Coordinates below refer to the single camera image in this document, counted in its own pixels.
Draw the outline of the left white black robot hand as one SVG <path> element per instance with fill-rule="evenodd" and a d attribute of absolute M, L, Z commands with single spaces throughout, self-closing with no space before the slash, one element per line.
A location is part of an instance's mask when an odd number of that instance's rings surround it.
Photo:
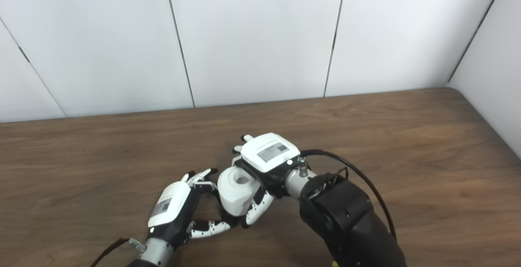
<path fill-rule="evenodd" d="M 193 218 L 203 193 L 212 194 L 222 204 L 218 187 L 210 180 L 210 175 L 217 172 L 218 169 L 212 168 L 200 173 L 190 171 L 167 186 L 148 220 L 147 239 L 162 240 L 177 250 L 190 239 L 213 236 L 236 227 L 238 219 L 228 215 L 223 207 L 220 219 Z"/>

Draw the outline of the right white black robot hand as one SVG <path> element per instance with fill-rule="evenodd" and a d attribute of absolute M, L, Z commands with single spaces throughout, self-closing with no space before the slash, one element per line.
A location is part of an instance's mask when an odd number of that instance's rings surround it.
<path fill-rule="evenodd" d="M 257 137 L 243 135 L 243 145 L 234 147 L 232 165 L 242 169 L 257 184 L 248 199 L 242 228 L 250 228 L 266 212 L 275 198 L 288 197 L 286 180 L 298 165 L 301 152 L 285 138 L 273 132 Z"/>

